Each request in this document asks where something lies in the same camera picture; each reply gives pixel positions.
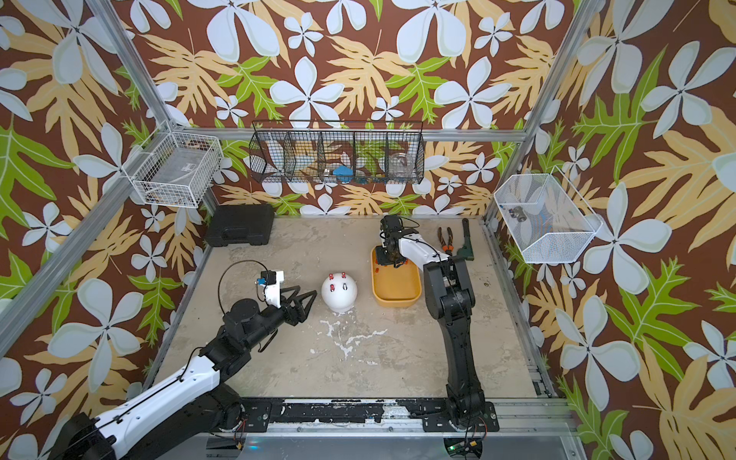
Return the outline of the white dome screw fixture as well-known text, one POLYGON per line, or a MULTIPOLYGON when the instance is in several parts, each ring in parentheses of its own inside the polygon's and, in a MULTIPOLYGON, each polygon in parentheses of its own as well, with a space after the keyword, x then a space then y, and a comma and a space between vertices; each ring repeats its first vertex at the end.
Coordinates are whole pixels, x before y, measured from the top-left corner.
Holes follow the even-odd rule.
POLYGON ((349 312, 356 304, 358 298, 358 285, 353 277, 348 275, 347 280, 341 278, 343 272, 333 272, 335 280, 329 280, 328 277, 322 284, 321 296, 327 307, 336 314, 349 312), (330 291, 330 285, 335 285, 335 291, 330 291))

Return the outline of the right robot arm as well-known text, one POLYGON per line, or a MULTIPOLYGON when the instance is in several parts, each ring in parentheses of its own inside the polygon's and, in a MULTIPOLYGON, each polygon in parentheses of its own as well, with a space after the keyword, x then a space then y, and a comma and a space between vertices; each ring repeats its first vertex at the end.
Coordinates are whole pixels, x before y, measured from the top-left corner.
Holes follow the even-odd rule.
POLYGON ((425 305, 440 327, 448 362, 447 411, 456 427, 467 429, 485 412, 486 398, 475 369, 471 337, 475 291, 466 261, 435 248, 416 226, 388 215, 379 223, 381 266, 412 262, 422 272, 425 305))

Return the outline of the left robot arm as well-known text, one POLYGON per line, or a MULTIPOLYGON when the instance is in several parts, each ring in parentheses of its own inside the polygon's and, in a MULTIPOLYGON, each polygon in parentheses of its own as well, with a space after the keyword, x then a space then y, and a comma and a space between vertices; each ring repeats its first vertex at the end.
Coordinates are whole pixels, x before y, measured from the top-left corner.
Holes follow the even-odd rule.
POLYGON ((48 458, 155 459, 199 433, 238 429, 243 399, 227 381, 268 348, 282 325, 305 322, 318 296, 283 283, 283 272, 263 268, 255 283, 259 298, 223 309, 218 333, 181 369, 112 410, 71 418, 48 458))

